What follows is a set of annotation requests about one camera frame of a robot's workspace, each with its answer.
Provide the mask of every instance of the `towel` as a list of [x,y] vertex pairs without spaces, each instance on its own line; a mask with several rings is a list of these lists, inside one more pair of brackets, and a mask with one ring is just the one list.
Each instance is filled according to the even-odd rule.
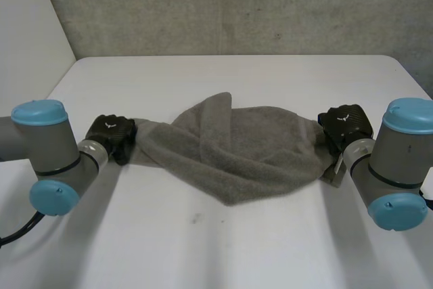
[[226,205],[289,194],[336,159],[314,120],[275,107],[231,108],[220,93],[172,123],[135,119],[132,164],[160,166]]

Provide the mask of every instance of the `black cable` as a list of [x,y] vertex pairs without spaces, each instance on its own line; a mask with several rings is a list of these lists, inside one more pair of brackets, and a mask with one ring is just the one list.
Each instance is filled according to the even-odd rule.
[[429,200],[429,199],[424,198],[424,193],[422,193],[421,190],[419,191],[419,194],[424,199],[424,201],[426,201],[426,205],[428,206],[428,208],[430,210],[433,210],[433,200]]
[[27,234],[34,226],[38,224],[39,221],[42,220],[44,216],[45,216],[44,214],[38,211],[33,215],[32,219],[30,219],[28,223],[26,223],[23,227],[21,227],[20,230],[13,233],[12,235],[9,235],[8,237],[0,238],[0,248],[3,245],[12,243],[16,241],[18,238],[21,238],[22,236]]

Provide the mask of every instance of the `concrete wall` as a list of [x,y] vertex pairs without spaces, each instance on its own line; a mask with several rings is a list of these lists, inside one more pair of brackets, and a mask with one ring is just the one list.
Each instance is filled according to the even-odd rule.
[[74,62],[49,0],[0,0],[0,116],[46,98]]
[[385,54],[433,95],[433,0],[52,1],[77,58]]

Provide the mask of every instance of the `table surface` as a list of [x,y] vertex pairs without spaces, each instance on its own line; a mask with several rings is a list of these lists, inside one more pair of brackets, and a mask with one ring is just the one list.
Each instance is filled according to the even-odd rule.
[[[77,140],[99,114],[171,122],[209,95],[233,107],[301,116],[360,104],[375,132],[390,101],[429,98],[381,55],[87,58],[50,98]],[[0,164],[0,236],[33,214],[28,161]],[[433,194],[428,176],[425,192]],[[109,164],[65,217],[45,217],[0,250],[7,289],[431,288],[433,219],[396,233],[375,226],[350,177],[226,207],[162,169]]]

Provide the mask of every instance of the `white wall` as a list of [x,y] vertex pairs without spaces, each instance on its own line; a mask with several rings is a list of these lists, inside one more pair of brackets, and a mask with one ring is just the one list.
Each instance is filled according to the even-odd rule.
[[74,62],[50,0],[0,0],[0,116],[47,97]]

